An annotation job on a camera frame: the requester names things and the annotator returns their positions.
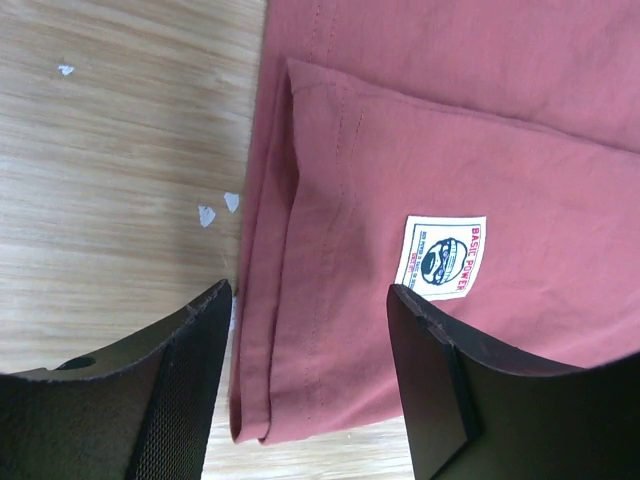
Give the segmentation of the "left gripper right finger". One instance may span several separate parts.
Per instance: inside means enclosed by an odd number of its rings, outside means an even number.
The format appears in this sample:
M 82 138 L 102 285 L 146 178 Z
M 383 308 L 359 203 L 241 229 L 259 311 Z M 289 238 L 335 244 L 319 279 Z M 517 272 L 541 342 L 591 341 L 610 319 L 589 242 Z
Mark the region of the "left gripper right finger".
M 635 479 L 639 358 L 581 369 L 504 343 L 403 285 L 387 315 L 418 479 Z

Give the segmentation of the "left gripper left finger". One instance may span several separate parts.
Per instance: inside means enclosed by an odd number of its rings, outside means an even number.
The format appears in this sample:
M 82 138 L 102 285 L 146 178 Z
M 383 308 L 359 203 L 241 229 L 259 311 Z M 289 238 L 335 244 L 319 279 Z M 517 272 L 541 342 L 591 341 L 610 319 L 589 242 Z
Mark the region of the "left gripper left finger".
M 231 310 L 221 280 L 106 347 L 2 375 L 2 478 L 200 478 Z

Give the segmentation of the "red tank top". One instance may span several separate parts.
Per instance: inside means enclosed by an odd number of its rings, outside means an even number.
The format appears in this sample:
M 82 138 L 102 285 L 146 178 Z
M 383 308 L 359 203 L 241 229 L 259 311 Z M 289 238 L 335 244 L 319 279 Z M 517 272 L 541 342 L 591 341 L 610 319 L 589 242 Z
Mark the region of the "red tank top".
M 400 414 L 391 284 L 591 367 L 639 348 L 635 1 L 272 1 L 234 441 Z

